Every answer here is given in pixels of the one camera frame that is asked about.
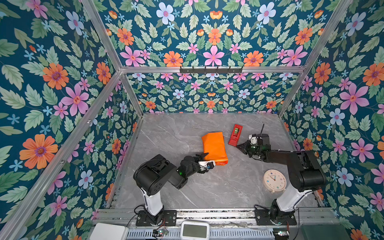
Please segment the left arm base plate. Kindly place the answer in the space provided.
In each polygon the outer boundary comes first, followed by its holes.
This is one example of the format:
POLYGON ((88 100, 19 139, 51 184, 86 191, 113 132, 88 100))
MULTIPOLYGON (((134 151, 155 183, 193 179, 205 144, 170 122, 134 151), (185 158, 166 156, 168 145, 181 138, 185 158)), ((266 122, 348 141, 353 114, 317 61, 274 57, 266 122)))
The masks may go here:
POLYGON ((161 210, 157 215, 153 216, 148 211, 139 211, 136 226, 137 227, 174 227, 177 221, 176 210, 161 210))

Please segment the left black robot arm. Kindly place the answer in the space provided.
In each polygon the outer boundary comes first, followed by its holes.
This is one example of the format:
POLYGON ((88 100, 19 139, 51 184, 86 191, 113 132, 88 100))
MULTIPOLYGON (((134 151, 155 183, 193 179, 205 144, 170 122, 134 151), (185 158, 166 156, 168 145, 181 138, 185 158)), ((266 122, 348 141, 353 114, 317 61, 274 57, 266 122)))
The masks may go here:
POLYGON ((176 167, 162 155, 156 155, 151 160, 141 164, 135 171, 133 179, 140 188, 144 200, 144 213, 158 222, 164 215, 164 205, 161 200, 161 189, 170 183, 180 190, 194 174, 205 174, 216 166, 215 161, 206 161, 207 153, 186 156, 176 167))

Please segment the green mat bottom right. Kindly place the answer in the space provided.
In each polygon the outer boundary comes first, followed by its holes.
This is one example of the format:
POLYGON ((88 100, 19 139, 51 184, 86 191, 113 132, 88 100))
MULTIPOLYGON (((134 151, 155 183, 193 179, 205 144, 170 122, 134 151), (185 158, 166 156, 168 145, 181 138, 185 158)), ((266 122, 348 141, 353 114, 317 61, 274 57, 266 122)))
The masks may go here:
POLYGON ((341 225, 308 225, 301 227, 305 240, 349 240, 346 229, 341 225))

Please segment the white round clock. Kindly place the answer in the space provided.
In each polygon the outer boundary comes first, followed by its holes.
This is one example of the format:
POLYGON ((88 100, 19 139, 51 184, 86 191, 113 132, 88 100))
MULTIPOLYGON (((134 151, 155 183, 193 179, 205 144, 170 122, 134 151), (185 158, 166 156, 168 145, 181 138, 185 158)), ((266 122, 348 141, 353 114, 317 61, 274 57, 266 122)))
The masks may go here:
POLYGON ((267 170, 263 176, 264 187, 271 193, 283 192, 287 187, 285 176, 278 170, 267 170))

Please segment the black hook rail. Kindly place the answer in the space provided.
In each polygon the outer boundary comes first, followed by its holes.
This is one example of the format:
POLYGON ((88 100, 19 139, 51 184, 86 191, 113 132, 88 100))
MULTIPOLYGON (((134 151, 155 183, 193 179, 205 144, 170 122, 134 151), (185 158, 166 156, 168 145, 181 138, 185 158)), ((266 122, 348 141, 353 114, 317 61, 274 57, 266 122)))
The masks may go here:
POLYGON ((180 73, 185 74, 238 74, 243 67, 180 67, 180 73))

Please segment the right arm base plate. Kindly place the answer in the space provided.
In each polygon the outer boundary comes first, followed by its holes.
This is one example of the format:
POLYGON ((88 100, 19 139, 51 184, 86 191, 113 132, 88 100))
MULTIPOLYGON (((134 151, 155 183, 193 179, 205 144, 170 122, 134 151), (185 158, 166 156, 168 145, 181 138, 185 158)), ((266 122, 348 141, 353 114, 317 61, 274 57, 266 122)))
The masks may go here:
POLYGON ((258 226, 295 226, 298 223, 294 215, 295 211, 281 212, 278 210, 255 209, 254 213, 258 226))

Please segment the red tape dispenser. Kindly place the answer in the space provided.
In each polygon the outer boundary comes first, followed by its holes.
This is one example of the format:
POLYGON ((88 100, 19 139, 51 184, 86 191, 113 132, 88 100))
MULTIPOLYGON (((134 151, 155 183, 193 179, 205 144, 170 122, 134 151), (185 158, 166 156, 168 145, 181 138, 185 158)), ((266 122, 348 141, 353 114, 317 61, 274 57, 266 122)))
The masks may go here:
POLYGON ((230 136, 229 143, 228 143, 230 146, 236 147, 238 145, 238 142, 239 142, 239 139, 240 139, 240 136, 242 133, 242 129, 243 129, 243 127, 241 125, 237 125, 237 124, 234 125, 233 131, 232 131, 232 134, 230 136), (237 135, 235 134, 235 128, 240 129, 239 133, 237 135))

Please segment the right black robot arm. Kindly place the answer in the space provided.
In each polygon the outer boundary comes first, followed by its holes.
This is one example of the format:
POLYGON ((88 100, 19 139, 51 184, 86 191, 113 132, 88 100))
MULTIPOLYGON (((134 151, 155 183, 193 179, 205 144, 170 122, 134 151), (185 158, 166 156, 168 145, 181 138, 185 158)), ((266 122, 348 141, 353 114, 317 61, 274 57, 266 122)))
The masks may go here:
POLYGON ((269 210, 270 220, 275 225, 294 217, 296 206, 309 193, 327 183, 326 175, 312 151, 273 150, 267 134, 251 135, 245 143, 237 145, 237 149, 254 160, 287 166, 290 183, 269 210))

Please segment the white box bottom left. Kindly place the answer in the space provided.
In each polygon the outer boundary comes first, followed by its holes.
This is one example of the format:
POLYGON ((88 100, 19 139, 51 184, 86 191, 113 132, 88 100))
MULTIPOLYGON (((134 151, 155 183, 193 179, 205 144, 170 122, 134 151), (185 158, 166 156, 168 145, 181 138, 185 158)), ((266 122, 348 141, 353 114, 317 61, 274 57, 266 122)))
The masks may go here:
POLYGON ((128 227, 97 223, 89 240, 126 240, 128 233, 128 227))

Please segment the white display device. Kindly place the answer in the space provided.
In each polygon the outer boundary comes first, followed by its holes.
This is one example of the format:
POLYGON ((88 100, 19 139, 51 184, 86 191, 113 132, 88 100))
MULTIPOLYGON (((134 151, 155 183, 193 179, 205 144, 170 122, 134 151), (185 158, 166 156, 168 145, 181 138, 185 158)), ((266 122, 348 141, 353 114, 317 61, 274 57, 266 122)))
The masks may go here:
POLYGON ((181 240, 209 240, 210 225, 203 221, 185 220, 181 224, 181 240))

